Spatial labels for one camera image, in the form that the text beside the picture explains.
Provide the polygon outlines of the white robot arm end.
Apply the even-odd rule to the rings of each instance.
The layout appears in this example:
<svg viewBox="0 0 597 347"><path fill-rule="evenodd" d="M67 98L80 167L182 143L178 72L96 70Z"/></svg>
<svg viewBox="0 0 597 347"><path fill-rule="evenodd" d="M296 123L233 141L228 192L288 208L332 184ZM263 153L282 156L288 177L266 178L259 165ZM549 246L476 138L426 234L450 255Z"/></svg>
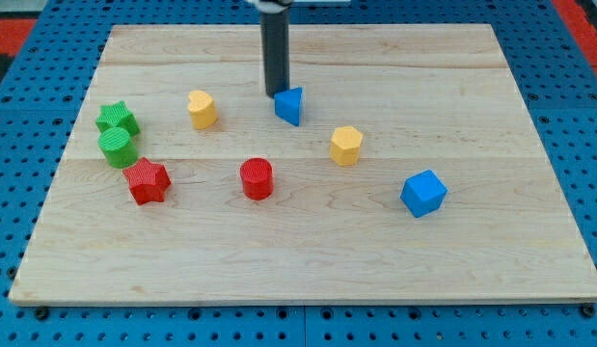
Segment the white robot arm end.
<svg viewBox="0 0 597 347"><path fill-rule="evenodd" d="M276 14L289 8L298 7L342 7L351 4L351 0L246 0L259 12Z"/></svg>

